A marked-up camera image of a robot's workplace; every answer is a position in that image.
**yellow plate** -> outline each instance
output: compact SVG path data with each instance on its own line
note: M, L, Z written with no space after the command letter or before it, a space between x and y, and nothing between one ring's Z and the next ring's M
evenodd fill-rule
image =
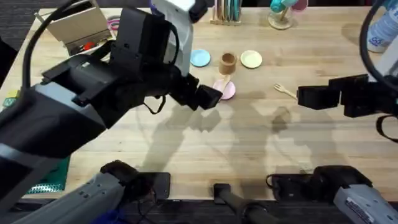
M247 50L241 55L241 62L246 68L258 68L262 63L262 57L255 50Z

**green mat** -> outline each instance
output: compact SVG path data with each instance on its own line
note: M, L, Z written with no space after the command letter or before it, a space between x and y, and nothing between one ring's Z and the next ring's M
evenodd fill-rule
M19 90L11 90L3 101L3 107L7 108L14 104L19 96ZM33 186L26 194L41 194L48 192L59 192L65 190L70 157L64 159L59 165L47 174L38 184Z
M65 190L70 157L59 163L58 167L51 170L38 184L33 186L26 194L41 194Z

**black cable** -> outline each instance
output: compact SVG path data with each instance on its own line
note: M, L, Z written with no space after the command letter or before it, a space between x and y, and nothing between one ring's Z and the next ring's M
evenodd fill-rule
M148 210L146 212L142 212L141 210L141 201L138 201L137 204L137 209L138 209L138 214L141 216L140 219L138 219L137 224L140 224L143 220L148 221L151 224L156 224L156 222L152 221L150 218L147 217L148 213L150 211L152 211L155 207L157 207L158 205L155 203L153 206L151 206L150 208L148 208Z
M383 121L384 121L386 118L397 118L397 117L396 117L396 116L393 116L393 115L381 116L381 117L378 118L377 121L376 121L376 130L377 130L377 132L378 132L381 136L385 137L386 139L391 140L391 141L394 142L394 143L398 143L398 139L389 137L389 136L386 135L386 134L384 133L384 131L383 131Z
M149 110L149 112L153 115L158 114L162 111L164 105L166 104L166 96L162 96L162 102L160 103L159 108L157 109L157 111L153 111L146 103L144 103L144 106L146 106Z
M32 38L30 39L25 55L24 55L24 61L22 64L22 92L30 88L30 63L32 61L32 53L33 49L35 48L35 45L37 41L39 40L40 36L43 34L44 30L47 28L47 26L53 21L54 18L60 17L62 15L62 12L71 6L73 3L77 2L78 0L69 0L66 2L63 6L59 7L57 10L55 10L51 15L44 20L44 22L40 25L40 27L36 30L36 32L33 34Z
M383 75L375 68L368 51L369 25L374 15L377 13L377 10L379 10L379 8L383 5L385 1L386 0L377 0L372 6L371 10L368 12L361 28L361 34L359 36L359 52L369 74L372 75L379 83L385 85L388 89L392 90L395 93L398 93L398 86L395 86L391 82L387 81L383 77Z
M138 210L138 214L141 216L140 217L140 219L138 219L138 221L137 221L137 223L136 224L140 224L143 220L146 220L146 221L148 221L149 223L151 223L151 224L156 224L156 222L154 222L154 221L152 221L150 218L148 218L147 217L147 215L148 215L148 213L150 212L150 211L152 211L155 207L159 207L159 206L161 206L161 205L163 205L163 204L158 204L157 203L157 193L156 193L156 191L154 190L154 189L151 189L151 192L152 192L152 196L153 196L153 198L152 198L152 200L150 200L150 201L153 201L153 206L151 206L146 212L142 212L142 210L141 210L141 201L139 200L138 201L138 203L137 203L137 210Z
M175 62L177 61L178 53L180 52L180 38L178 37L177 28L175 28L174 25L172 25L171 30L175 36L175 53L174 53L174 58L170 62L170 64L174 65Z

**pink plate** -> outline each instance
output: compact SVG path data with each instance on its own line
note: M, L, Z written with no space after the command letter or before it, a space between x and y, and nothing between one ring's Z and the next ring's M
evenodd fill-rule
M217 80L216 83L214 83L213 88L216 90L220 90L224 80ZM229 82L227 86L225 87L223 96L221 97L222 100L229 100L231 99L236 93L236 87L233 82Z

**blue plate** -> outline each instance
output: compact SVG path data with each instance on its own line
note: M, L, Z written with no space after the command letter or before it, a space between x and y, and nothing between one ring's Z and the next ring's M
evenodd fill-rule
M210 63L211 56L207 50L199 49L191 53L191 64L195 67L204 67Z
M234 20L238 21L239 20L239 0L234 0Z

